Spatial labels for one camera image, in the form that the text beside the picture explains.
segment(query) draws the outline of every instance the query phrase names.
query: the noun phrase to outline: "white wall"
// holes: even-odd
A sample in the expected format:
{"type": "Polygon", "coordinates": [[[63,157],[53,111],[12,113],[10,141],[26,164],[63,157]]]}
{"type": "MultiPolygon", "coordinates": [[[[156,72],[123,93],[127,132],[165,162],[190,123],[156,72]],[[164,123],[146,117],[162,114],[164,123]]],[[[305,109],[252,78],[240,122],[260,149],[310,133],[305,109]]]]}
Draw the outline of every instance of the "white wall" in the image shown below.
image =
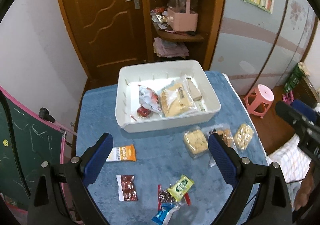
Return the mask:
{"type": "Polygon", "coordinates": [[[315,37],[304,62],[310,71],[309,79],[317,90],[320,87],[320,21],[318,21],[315,37]]]}
{"type": "Polygon", "coordinates": [[[58,0],[15,0],[0,23],[0,85],[32,111],[46,107],[69,126],[86,80],[58,0]]]}

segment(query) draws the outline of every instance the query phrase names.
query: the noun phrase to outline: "wooden door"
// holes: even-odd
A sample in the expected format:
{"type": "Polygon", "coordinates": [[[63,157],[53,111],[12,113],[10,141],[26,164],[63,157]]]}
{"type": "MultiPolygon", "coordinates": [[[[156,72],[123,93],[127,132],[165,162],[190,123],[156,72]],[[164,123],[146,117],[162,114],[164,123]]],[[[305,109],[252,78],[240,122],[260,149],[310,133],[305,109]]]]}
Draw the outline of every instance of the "wooden door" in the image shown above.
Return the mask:
{"type": "Polygon", "coordinates": [[[139,2],[140,9],[135,9],[133,0],[60,1],[92,78],[116,83],[122,67],[146,62],[142,0],[139,2]]]}

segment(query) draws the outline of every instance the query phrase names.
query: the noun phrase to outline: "orange and white snack package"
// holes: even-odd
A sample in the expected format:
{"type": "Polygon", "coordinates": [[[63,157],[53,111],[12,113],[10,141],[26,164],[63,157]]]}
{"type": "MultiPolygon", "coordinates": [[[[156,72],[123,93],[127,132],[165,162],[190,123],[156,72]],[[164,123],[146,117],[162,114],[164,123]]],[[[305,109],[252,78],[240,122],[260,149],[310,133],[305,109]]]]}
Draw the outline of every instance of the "orange and white snack package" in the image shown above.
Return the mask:
{"type": "Polygon", "coordinates": [[[136,150],[133,145],[115,147],[111,150],[106,162],[137,161],[136,150]]]}

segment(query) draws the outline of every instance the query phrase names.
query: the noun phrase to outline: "green snack package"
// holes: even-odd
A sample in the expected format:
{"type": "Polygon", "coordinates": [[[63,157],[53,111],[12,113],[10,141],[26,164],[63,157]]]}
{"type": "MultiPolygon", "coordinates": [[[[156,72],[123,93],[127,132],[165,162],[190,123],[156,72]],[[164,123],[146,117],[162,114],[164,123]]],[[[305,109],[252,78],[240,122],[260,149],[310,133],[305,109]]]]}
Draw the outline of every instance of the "green snack package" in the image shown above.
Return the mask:
{"type": "Polygon", "coordinates": [[[177,200],[177,202],[179,202],[194,184],[195,182],[193,180],[182,175],[180,180],[175,185],[168,188],[167,191],[177,200]]]}

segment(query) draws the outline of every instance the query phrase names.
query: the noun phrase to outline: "basket handle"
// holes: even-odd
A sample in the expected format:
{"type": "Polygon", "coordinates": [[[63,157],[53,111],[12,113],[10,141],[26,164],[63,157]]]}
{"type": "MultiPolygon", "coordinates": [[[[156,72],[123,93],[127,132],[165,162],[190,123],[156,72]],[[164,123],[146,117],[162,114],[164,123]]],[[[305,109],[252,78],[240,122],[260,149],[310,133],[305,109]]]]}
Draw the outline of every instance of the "basket handle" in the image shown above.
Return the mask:
{"type": "Polygon", "coordinates": [[[190,13],[191,0],[186,1],[186,13],[190,13]]]}

